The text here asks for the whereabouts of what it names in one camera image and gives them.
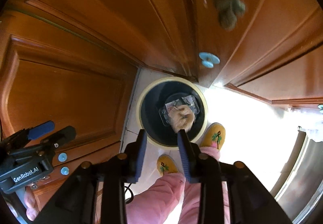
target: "person's foot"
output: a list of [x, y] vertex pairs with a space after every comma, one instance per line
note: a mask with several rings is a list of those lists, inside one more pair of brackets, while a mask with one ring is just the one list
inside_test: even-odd
[[157, 160], [157, 170], [161, 176], [168, 173], [178, 173], [177, 166], [168, 155], [161, 155]]
[[220, 123], [213, 123], [204, 134], [201, 147], [213, 147], [221, 149], [225, 140], [225, 128]]

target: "black cable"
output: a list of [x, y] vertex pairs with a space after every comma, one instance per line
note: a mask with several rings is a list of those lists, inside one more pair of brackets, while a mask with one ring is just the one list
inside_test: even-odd
[[133, 195], [132, 190], [130, 189], [131, 184], [132, 184], [132, 183], [130, 183], [130, 184], [129, 184], [129, 186], [124, 186], [124, 187], [126, 188], [126, 190], [124, 191], [124, 194], [126, 194], [127, 190], [129, 190], [129, 191], [130, 191], [130, 194], [131, 194], [131, 197], [130, 197], [130, 198], [128, 198], [128, 199], [126, 199], [126, 201], [125, 201], [125, 202], [126, 202], [126, 204], [129, 204], [129, 203], [131, 203], [131, 202], [133, 201], [133, 197], [134, 197], [134, 195]]

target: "wooden drawer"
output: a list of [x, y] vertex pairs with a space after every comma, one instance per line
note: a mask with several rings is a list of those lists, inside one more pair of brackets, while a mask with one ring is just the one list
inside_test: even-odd
[[[71, 173], [83, 162], [90, 161], [93, 164], [101, 163], [109, 160], [119, 152], [120, 142], [114, 143], [111, 146], [102, 148], [96, 152], [83, 156], [81, 158], [57, 165], [54, 167], [54, 171], [50, 174], [50, 178], [39, 181], [38, 189], [34, 190], [35, 198], [39, 209], [41, 210], [64, 181], [71, 175]], [[62, 167], [69, 168], [69, 175], [65, 176], [61, 174]]]

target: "brown furry object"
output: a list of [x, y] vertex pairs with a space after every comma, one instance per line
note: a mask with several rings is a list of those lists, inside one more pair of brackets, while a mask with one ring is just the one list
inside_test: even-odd
[[195, 119], [194, 112], [188, 105], [173, 107], [169, 111], [168, 116], [175, 133], [181, 129], [184, 129], [185, 132], [190, 131]]

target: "tile floor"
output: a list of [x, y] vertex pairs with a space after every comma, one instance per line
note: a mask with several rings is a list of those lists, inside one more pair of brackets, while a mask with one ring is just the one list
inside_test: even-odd
[[[151, 82], [167, 76], [169, 75], [148, 69], [140, 71], [130, 105], [122, 151], [127, 143], [135, 141], [140, 130], [135, 113], [141, 92]], [[292, 119], [290, 113], [282, 109], [272, 108], [224, 88], [198, 87], [208, 105], [208, 124], [220, 122], [226, 128], [226, 139], [221, 149], [220, 160], [229, 164], [237, 160], [243, 161], [270, 191], [293, 149], [298, 134], [297, 122]], [[139, 182], [131, 186], [134, 194], [149, 188], [159, 177], [156, 161], [162, 154], [169, 154], [182, 171], [178, 151], [163, 150], [148, 142], [142, 175]], [[181, 203], [165, 223], [177, 223], [180, 209]]]

